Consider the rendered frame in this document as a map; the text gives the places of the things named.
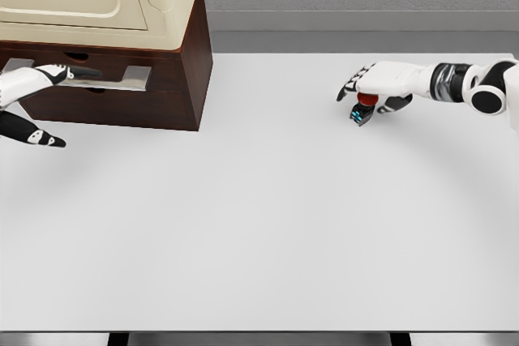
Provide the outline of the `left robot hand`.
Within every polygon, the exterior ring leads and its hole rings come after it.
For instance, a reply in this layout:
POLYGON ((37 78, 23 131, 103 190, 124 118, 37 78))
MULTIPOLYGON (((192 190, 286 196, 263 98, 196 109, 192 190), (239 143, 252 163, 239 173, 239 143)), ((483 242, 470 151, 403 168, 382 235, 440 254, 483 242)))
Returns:
POLYGON ((33 145, 65 147, 66 142, 42 130, 33 122, 8 112, 9 105, 58 85, 67 79, 84 76, 100 77, 100 70, 83 66, 49 64, 19 69, 0 74, 0 136, 33 145))

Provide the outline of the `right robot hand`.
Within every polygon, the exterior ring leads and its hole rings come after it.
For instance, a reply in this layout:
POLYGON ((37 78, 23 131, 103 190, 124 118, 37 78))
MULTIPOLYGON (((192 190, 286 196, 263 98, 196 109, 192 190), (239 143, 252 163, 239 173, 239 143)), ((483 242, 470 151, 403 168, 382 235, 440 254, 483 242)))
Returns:
POLYGON ((381 61, 357 71, 337 94, 337 102, 348 94, 359 92, 378 95, 375 111, 393 113, 405 108, 412 100, 412 78, 418 66, 407 62, 381 61))

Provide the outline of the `red button switch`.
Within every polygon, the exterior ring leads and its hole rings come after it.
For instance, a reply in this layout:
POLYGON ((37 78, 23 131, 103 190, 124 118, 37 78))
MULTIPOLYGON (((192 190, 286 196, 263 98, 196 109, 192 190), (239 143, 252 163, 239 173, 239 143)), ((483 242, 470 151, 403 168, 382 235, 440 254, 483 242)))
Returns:
POLYGON ((379 96, 359 92, 357 94, 357 99, 358 103, 351 109, 350 119, 358 126, 363 126, 371 119, 375 111, 375 106, 378 103, 379 96))

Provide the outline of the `brown drawer with silver handle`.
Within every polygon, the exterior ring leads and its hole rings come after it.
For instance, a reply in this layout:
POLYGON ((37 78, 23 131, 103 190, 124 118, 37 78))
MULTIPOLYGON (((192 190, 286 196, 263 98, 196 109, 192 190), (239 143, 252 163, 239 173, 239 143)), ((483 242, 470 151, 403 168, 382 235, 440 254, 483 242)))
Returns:
POLYGON ((54 122, 129 126, 168 130, 198 127, 186 91, 182 62, 173 58, 135 57, 112 49, 85 53, 60 49, 7 47, 0 51, 0 74, 20 67, 49 64, 100 70, 100 77, 67 79, 19 100, 30 118, 54 122))

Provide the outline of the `brown cabinet with cream top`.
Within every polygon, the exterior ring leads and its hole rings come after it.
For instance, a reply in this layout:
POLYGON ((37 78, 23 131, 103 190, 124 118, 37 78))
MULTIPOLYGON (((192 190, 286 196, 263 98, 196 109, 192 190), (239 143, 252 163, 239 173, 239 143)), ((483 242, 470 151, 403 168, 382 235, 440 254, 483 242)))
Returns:
POLYGON ((112 49, 182 62, 199 129, 212 73, 204 0, 0 0, 0 51, 112 49))

